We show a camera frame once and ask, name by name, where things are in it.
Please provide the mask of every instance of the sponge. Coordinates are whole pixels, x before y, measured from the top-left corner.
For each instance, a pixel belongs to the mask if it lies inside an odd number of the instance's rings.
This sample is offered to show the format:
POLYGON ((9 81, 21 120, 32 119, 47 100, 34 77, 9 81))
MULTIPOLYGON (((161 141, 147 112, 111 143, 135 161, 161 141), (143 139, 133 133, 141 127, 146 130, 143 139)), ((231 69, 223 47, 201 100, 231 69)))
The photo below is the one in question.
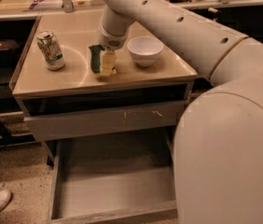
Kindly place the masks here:
POLYGON ((91 51, 91 70, 96 77, 101 76, 101 50, 104 48, 101 45, 93 45, 89 47, 91 51))
POLYGON ((116 73, 115 62, 117 55, 113 50, 106 50, 102 55, 101 75, 102 77, 109 77, 116 73))

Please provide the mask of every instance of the aluminum can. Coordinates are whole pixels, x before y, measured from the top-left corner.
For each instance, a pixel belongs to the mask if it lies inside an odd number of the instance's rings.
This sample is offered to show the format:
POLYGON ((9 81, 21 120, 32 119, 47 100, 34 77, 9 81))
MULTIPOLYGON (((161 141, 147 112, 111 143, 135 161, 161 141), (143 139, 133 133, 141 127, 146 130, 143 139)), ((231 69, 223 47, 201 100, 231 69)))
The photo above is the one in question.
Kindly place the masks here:
POLYGON ((65 66, 57 36, 51 31, 42 31, 36 36, 37 45, 43 53, 47 68, 58 70, 65 66))

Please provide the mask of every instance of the drawer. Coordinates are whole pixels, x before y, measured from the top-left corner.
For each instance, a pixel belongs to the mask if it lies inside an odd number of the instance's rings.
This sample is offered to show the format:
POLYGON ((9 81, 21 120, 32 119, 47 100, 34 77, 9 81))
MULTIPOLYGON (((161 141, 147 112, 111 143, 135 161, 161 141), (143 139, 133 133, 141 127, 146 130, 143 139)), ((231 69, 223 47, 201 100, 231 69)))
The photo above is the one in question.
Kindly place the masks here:
POLYGON ((176 125, 187 101, 131 105, 26 117, 37 141, 176 125))
POLYGON ((176 218, 162 128, 58 141, 48 223, 146 223, 176 218))

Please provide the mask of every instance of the scratch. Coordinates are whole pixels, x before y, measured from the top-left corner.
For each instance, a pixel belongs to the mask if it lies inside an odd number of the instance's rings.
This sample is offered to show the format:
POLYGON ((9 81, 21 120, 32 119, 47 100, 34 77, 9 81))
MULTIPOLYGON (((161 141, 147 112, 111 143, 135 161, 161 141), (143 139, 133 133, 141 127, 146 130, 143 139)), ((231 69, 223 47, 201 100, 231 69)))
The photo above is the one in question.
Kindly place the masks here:
POLYGON ((161 117, 162 117, 162 115, 160 114, 160 112, 159 112, 158 110, 152 111, 152 113, 153 113, 153 114, 157 114, 158 116, 161 116, 161 117))

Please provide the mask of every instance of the yellow sponge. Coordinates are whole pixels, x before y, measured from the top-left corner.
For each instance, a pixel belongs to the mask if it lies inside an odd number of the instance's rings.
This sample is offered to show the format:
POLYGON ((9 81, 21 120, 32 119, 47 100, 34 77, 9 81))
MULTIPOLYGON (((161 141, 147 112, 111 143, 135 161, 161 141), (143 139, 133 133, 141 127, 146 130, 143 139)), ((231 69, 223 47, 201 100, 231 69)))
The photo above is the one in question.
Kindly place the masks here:
POLYGON ((102 77, 109 77, 116 73, 115 62, 117 55, 113 50, 106 50, 102 54, 102 65, 101 65, 101 75, 102 77))

